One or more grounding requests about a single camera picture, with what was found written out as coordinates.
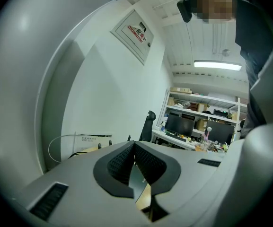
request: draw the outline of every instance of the person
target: person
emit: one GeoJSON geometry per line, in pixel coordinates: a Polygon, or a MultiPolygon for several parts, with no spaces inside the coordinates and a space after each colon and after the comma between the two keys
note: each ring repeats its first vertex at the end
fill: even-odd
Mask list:
{"type": "Polygon", "coordinates": [[[273,50],[273,22],[255,0],[181,0],[177,6],[186,23],[191,20],[192,14],[207,23],[236,20],[235,43],[241,47],[240,55],[246,61],[249,81],[242,139],[253,128],[266,123],[250,89],[273,50]]]}

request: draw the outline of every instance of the computer monitor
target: computer monitor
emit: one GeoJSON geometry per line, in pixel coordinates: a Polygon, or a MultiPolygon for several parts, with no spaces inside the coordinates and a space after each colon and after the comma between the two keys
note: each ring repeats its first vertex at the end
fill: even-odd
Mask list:
{"type": "Polygon", "coordinates": [[[218,122],[213,122],[213,121],[208,121],[207,128],[208,127],[212,128],[212,131],[210,131],[209,133],[208,140],[218,141],[221,144],[224,144],[226,142],[228,145],[231,143],[234,126],[218,123],[218,122]]]}
{"type": "Polygon", "coordinates": [[[194,129],[195,121],[184,119],[175,115],[169,115],[165,129],[182,134],[185,136],[191,136],[194,129]]]}

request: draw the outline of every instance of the ceiling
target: ceiling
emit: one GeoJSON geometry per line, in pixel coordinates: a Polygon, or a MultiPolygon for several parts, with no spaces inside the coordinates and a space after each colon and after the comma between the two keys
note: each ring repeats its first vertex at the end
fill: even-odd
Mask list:
{"type": "Polygon", "coordinates": [[[176,6],[178,0],[146,0],[160,17],[167,38],[166,58],[174,76],[174,84],[194,88],[213,87],[240,97],[247,97],[248,80],[245,60],[235,43],[236,22],[205,24],[192,17],[185,23],[176,6]],[[230,55],[222,55],[224,49],[230,55]],[[240,71],[195,68],[195,60],[227,61],[242,65],[240,71]]]}

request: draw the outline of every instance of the white desk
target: white desk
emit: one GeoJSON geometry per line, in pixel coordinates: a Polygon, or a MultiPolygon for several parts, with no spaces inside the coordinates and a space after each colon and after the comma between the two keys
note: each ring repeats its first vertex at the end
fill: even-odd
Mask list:
{"type": "Polygon", "coordinates": [[[163,139],[163,140],[166,140],[172,144],[175,144],[177,146],[180,146],[184,149],[187,149],[187,150],[195,150],[195,146],[193,145],[190,145],[189,143],[187,142],[183,142],[181,140],[177,140],[175,138],[172,138],[170,136],[167,136],[165,132],[162,132],[162,131],[158,131],[158,130],[152,130],[152,134],[163,139]]]}

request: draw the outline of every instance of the gray cabinet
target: gray cabinet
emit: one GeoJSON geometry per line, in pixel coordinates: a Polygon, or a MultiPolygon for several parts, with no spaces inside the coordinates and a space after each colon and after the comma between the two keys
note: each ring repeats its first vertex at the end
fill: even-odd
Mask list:
{"type": "Polygon", "coordinates": [[[153,34],[138,15],[132,10],[111,31],[144,65],[153,41],[153,34]]]}

